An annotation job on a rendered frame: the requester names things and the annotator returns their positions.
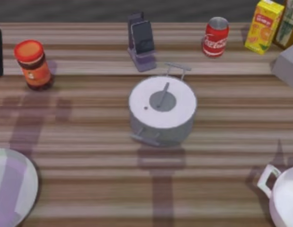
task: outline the phone screen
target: phone screen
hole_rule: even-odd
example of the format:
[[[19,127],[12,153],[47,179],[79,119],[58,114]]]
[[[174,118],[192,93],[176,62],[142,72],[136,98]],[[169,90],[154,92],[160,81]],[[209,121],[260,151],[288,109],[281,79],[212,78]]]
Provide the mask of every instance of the phone screen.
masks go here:
[[[149,21],[133,25],[133,39],[137,54],[153,51],[155,49],[151,23]]]

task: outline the pot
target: pot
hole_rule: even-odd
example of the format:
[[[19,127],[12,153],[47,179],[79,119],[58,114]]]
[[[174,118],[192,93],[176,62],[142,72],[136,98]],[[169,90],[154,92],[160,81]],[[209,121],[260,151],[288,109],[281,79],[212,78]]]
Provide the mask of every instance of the pot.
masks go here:
[[[277,177],[272,190],[266,184],[271,174]],[[267,165],[257,186],[269,198],[269,212],[276,227],[293,227],[293,167],[281,173]]]

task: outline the jar label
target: jar label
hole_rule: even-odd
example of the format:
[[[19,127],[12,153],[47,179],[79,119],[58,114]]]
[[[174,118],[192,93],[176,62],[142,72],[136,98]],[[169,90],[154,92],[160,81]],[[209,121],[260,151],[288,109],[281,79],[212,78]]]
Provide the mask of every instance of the jar label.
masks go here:
[[[42,86],[51,79],[51,72],[46,61],[38,69],[26,70],[22,68],[22,71],[27,83],[32,86]]]

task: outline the gray box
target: gray box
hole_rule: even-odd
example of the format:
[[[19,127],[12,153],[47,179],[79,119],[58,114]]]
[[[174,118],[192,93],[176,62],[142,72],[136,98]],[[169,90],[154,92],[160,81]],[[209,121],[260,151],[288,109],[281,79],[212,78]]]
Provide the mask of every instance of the gray box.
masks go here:
[[[287,85],[293,87],[293,45],[279,54],[272,73]]]

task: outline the yellow juice box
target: yellow juice box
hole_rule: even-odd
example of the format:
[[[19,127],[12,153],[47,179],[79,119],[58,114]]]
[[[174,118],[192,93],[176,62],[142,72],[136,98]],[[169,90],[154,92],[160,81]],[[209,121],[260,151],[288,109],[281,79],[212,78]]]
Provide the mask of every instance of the yellow juice box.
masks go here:
[[[271,0],[261,0],[256,7],[245,47],[264,54],[274,38],[284,6]]]

